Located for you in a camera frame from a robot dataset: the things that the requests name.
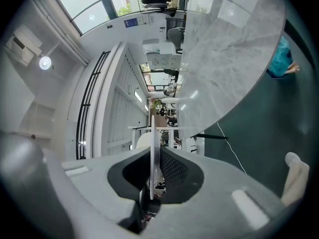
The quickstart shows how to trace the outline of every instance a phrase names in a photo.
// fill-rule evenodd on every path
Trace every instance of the white marble table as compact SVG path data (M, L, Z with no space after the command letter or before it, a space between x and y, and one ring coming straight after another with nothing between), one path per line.
M179 136L216 123L258 83L285 24L284 0L189 0L176 97Z

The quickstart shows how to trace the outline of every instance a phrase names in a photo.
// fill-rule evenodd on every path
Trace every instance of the white cable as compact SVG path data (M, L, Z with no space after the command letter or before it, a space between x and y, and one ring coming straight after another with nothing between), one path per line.
M220 129L221 133L222 133L222 134L223 134L223 136L225 137L224 132L223 132L223 130L221 130L221 128L220 128L220 126L219 126L218 122L217 122L217 125L218 125L218 127L219 127L219 129ZM241 165L241 163L240 163L240 161L239 161L239 159L238 159L238 157L237 157L236 153L235 153L235 152L233 151L233 149L231 148L231 146L230 146L229 142L228 142L226 139L225 139L225 141L226 141L226 143L228 143L228 145L229 145L229 148L230 148L231 152L233 152L233 153L234 153L234 155L235 155L235 157L237 158L238 163L240 164L241 168L243 169L243 171L245 172L245 174L247 174L247 173L246 173L246 171L245 171L245 169L244 169L244 167Z

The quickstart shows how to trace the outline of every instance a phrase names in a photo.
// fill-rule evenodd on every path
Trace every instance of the green floor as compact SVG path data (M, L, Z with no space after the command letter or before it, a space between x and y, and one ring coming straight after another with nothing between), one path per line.
M281 196L288 167L287 152L310 165L319 149L319 101L315 70L295 43L286 37L300 72L284 80L265 74L252 92L219 125L248 175ZM205 130L221 135L217 124ZM205 139L205 156L240 168L224 140Z

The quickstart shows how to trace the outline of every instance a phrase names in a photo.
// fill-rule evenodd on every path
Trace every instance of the air conditioner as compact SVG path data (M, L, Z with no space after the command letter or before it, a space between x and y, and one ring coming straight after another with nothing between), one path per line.
M9 55L24 66L28 66L34 55L41 54L42 42L25 26L18 27L5 48Z

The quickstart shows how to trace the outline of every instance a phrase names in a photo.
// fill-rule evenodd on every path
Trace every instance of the black metal rack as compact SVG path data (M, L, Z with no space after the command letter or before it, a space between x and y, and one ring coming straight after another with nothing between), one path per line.
M85 92L83 95L80 112L79 112L79 118L78 123L76 127L76 142L75 142L75 148L76 148L76 159L85 159L85 127L86 127L86 120L87 115L90 109L91 105L91 98L93 89L95 87L96 81L101 73L102 66L106 60L106 58L109 56L110 51L103 52L96 63L92 74L89 78L88 84L86 85Z

